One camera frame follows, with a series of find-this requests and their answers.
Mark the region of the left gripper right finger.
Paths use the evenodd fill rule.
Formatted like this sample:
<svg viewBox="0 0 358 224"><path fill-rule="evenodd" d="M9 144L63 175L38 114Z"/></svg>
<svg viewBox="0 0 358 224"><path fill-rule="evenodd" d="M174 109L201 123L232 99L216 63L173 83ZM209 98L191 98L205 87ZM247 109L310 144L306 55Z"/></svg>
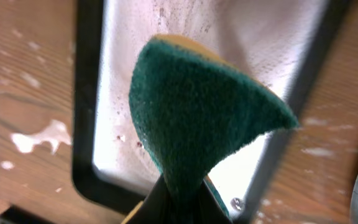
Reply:
<svg viewBox="0 0 358 224"><path fill-rule="evenodd" d="M200 185L195 199L194 211L195 224L232 224L232 221L224 214L207 182Z"/></svg>

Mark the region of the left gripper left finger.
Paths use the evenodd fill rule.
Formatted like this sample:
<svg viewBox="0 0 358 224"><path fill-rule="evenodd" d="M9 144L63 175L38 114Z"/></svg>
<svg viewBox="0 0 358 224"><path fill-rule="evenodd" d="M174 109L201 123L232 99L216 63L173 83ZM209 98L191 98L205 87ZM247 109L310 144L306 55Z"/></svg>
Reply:
<svg viewBox="0 0 358 224"><path fill-rule="evenodd" d="M161 175L145 200L139 202L121 224L166 224L170 209L170 194Z"/></svg>

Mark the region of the green yellow sponge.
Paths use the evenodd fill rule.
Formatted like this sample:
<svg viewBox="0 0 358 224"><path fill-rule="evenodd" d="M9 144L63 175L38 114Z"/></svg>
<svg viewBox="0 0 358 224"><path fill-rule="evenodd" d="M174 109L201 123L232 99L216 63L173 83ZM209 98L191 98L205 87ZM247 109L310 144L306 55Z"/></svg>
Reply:
<svg viewBox="0 0 358 224"><path fill-rule="evenodd" d="M158 34L144 45L129 108L180 210L190 207L203 179L227 156L260 135L298 126L276 94L180 35Z"/></svg>

